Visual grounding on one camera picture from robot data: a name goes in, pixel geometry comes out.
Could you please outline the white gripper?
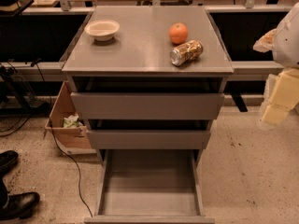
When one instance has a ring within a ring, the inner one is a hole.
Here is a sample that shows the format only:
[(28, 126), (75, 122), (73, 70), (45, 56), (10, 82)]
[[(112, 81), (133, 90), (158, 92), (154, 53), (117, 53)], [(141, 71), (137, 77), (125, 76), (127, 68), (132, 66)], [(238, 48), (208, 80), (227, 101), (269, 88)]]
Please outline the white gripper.
[(270, 74), (264, 88), (261, 123), (279, 125), (299, 104), (299, 3), (281, 20), (277, 29), (264, 34), (253, 45), (259, 52), (272, 49), (273, 59), (284, 67), (277, 76)]

